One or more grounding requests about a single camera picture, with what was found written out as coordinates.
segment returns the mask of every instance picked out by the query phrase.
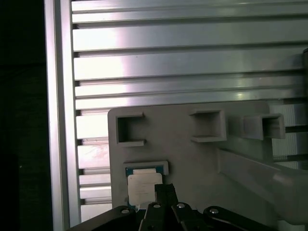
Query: slotted aluminum panel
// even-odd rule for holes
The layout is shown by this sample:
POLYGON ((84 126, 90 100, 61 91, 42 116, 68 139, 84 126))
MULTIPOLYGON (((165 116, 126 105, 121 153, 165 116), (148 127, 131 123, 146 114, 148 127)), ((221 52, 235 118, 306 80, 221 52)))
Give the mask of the slotted aluminum panel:
MULTIPOLYGON (((286 126, 307 124, 306 0, 45 2, 49 91, 60 96, 57 107, 50 93, 50 117, 65 111, 64 122, 50 124, 51 135, 59 136, 52 132, 57 123, 66 131, 65 149, 52 146, 51 161, 59 165, 66 157, 61 166, 68 176, 68 189, 53 198, 61 197, 71 212, 53 205, 70 216, 70 226, 110 208, 107 113, 113 107, 267 100, 286 126), (52 33, 58 50, 51 49, 52 33)), ((305 135, 274 141, 274 156, 306 154, 305 135)))

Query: black mechanical part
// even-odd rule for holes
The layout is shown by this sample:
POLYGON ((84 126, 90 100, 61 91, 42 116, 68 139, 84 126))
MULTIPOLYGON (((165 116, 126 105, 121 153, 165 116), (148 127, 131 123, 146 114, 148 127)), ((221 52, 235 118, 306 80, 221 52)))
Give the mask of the black mechanical part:
POLYGON ((156 185, 155 196, 146 211, 119 206, 68 231, 276 231, 218 206, 192 210, 178 201, 173 184, 156 185))
POLYGON ((184 231, 209 231, 204 220, 198 218, 188 204, 178 203, 172 206, 172 210, 184 231))
POLYGON ((159 203, 151 203, 141 221, 139 231, 163 231, 167 208, 159 203))
POLYGON ((125 230, 135 231, 136 212, 127 206, 119 206, 105 213, 102 213, 92 219, 76 225, 69 231, 108 231, 125 230))
POLYGON ((203 211, 204 220, 215 230, 229 231, 276 231, 254 220, 233 213, 222 207, 211 206, 203 211))

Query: vertical aluminum frame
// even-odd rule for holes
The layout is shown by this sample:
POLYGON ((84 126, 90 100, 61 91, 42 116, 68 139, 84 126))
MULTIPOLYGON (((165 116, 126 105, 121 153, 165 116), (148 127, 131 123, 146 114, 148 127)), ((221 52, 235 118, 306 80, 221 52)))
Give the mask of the vertical aluminum frame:
POLYGON ((45 0, 53 229, 80 223, 71 1, 45 0))

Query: dark background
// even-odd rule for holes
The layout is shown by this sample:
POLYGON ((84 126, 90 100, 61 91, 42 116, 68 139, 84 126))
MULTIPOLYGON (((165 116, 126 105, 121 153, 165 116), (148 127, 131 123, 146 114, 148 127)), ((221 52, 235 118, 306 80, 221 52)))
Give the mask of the dark background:
POLYGON ((43 0, 0 0, 0 20, 1 201, 7 230, 52 231, 43 0))

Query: bolt head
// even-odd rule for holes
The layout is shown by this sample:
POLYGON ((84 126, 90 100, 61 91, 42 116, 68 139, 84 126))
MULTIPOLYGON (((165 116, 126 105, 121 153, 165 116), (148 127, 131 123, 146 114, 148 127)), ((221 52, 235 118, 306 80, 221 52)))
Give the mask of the bolt head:
POLYGON ((210 209, 210 213, 211 213, 211 214, 217 214, 217 213, 218 213, 218 210, 215 209, 215 208, 212 208, 212 209, 210 209))
POLYGON ((179 203, 179 204, 177 205, 177 207, 178 207, 178 208, 185 208, 185 205, 182 204, 182 203, 179 203))
POLYGON ((129 210, 128 210, 128 209, 123 209, 123 210, 121 211, 121 213, 123 213, 123 214, 129 213, 129 210))

